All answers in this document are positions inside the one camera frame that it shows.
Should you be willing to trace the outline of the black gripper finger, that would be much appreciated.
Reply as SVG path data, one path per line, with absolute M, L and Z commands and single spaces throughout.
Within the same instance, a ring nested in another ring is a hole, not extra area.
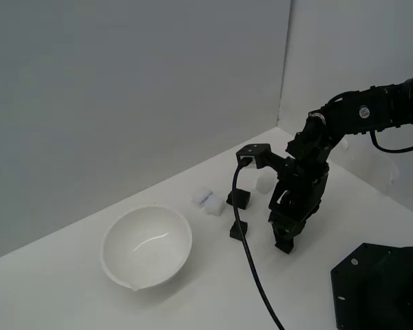
M 271 226 L 273 229 L 273 234 L 275 236 L 275 244 L 276 245 L 283 244 L 285 242 L 285 239 L 284 239 L 285 231 L 283 230 L 283 228 L 280 226 L 280 224 L 277 221 L 272 220 Z
M 287 244 L 291 247 L 294 246 L 294 238 L 299 234 L 299 228 L 295 226 L 294 228 L 290 229 L 286 235 Z

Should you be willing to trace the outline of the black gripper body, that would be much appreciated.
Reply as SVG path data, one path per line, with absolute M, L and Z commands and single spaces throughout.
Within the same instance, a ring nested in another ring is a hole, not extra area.
M 321 203 L 328 180 L 328 163 L 302 164 L 287 157 L 276 169 L 278 182 L 268 208 L 268 221 L 277 221 L 287 232 L 297 226 L 299 234 L 307 219 L 314 214 Z

